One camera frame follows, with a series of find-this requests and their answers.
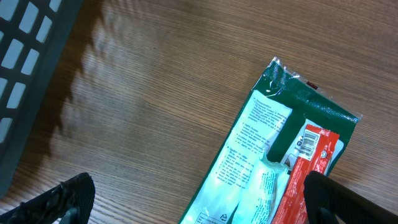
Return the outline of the pale teal sachet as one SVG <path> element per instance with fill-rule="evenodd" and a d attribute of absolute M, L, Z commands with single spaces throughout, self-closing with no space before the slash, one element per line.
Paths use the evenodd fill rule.
<path fill-rule="evenodd" d="M 271 224 L 282 200 L 290 170 L 267 156 L 258 159 L 243 190 L 232 224 Z"/>

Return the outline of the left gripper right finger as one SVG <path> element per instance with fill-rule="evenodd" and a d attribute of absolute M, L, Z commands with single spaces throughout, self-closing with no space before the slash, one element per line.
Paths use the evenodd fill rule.
<path fill-rule="evenodd" d="M 310 224 L 397 224 L 397 215 L 317 171 L 306 176 L 303 194 Z"/>

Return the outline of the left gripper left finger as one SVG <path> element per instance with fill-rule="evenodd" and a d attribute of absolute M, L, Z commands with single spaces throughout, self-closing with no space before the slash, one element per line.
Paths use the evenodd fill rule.
<path fill-rule="evenodd" d="M 1 215 L 3 224 L 87 224 L 95 201 L 92 177 L 83 172 Z"/>

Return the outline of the green plastic packet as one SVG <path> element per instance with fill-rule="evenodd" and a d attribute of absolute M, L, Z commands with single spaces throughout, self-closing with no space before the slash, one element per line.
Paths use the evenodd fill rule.
<path fill-rule="evenodd" d="M 256 160 L 294 166 L 308 124 L 339 134 L 329 174 L 363 116 L 274 57 L 251 88 L 180 223 L 231 223 Z"/>

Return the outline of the red sachet stick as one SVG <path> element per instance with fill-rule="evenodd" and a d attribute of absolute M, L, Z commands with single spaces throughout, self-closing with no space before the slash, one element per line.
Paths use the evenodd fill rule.
<path fill-rule="evenodd" d="M 330 130 L 311 124 L 306 125 L 298 158 L 272 224 L 304 224 L 306 222 L 304 180 L 313 170 L 321 174 L 325 173 L 339 137 L 339 134 Z"/>

